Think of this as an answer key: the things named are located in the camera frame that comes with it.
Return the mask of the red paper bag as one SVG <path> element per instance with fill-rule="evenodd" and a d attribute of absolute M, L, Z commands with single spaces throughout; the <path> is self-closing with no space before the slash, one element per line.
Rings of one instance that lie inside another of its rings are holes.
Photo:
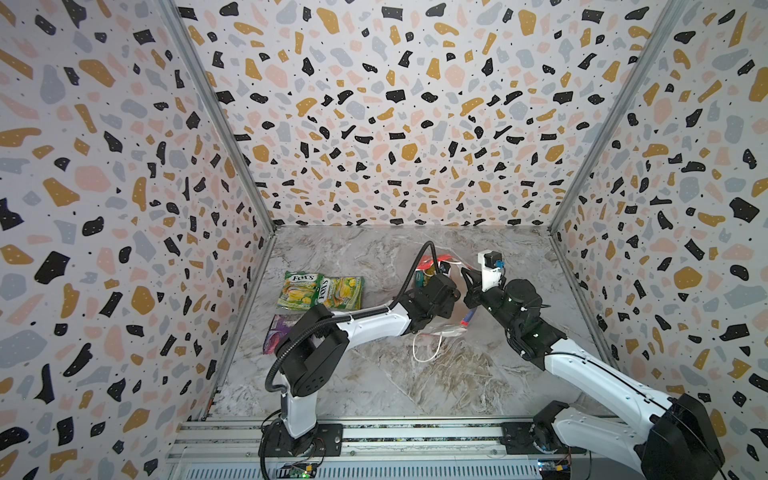
<path fill-rule="evenodd" d="M 417 363 L 434 361 L 449 339 L 467 332 L 476 310 L 464 302 L 465 270 L 472 268 L 449 253 L 438 254 L 437 261 L 425 255 L 417 265 L 413 287 L 430 315 L 430 320 L 415 333 L 412 341 L 412 356 Z"/>

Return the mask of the yellow green Fox's candy bag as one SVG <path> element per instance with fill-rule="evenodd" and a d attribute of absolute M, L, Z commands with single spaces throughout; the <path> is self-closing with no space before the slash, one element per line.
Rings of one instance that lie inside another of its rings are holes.
<path fill-rule="evenodd" d="M 324 277 L 318 302 L 330 310 L 356 311 L 362 307 L 363 277 Z"/>

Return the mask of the green snack packet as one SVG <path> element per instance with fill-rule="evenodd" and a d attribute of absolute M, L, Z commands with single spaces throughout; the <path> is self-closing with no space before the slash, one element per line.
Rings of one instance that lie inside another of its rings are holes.
<path fill-rule="evenodd" d="M 286 271 L 277 306 L 296 311 L 310 309 L 317 303 L 323 281 L 321 273 Z"/>

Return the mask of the purple snack packet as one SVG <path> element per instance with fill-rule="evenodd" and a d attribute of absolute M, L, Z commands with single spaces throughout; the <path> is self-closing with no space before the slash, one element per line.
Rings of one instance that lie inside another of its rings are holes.
<path fill-rule="evenodd" d="M 278 344 L 290 332 L 291 328 L 298 322 L 301 316 L 301 313 L 275 314 L 267 330 L 262 345 L 262 353 L 264 355 L 273 354 Z"/>

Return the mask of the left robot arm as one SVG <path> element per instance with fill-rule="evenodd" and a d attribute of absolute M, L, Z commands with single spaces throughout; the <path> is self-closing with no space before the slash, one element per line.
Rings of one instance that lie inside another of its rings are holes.
<path fill-rule="evenodd" d="M 275 349 L 265 390 L 280 395 L 276 420 L 262 430 L 259 456 L 299 457 L 307 452 L 336 456 L 332 445 L 343 427 L 324 433 L 317 421 L 317 393 L 331 379 L 344 354 L 388 337 L 417 334 L 434 318 L 451 317 L 460 298 L 453 280 L 438 273 L 422 287 L 402 289 L 388 304 L 334 313 L 323 305 L 310 308 Z"/>

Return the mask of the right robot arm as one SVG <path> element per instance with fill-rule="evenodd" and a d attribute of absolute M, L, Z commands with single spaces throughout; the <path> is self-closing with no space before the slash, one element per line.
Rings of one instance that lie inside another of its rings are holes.
<path fill-rule="evenodd" d="M 541 296 L 527 280 L 506 281 L 499 269 L 464 268 L 465 303 L 482 307 L 501 325 L 507 344 L 537 368 L 599 402 L 613 419 L 552 401 L 532 420 L 529 437 L 544 454 L 581 448 L 647 479 L 723 477 L 724 453 L 703 404 L 671 397 L 591 355 L 545 321 Z"/>

